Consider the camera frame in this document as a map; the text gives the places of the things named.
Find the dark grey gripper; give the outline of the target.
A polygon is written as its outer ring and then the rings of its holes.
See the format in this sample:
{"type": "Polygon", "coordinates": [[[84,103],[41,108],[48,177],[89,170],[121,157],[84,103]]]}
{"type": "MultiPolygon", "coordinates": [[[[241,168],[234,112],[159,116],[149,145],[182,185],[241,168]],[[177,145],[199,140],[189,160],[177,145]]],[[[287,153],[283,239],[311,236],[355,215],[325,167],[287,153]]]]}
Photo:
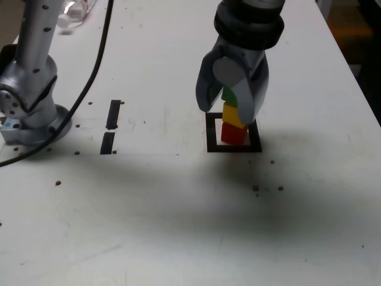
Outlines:
{"type": "Polygon", "coordinates": [[[198,107],[209,112],[222,88],[227,88],[235,96],[240,121],[253,123],[264,102],[268,78],[265,51],[241,48],[219,36],[218,45],[201,63],[195,88],[198,107]]]}

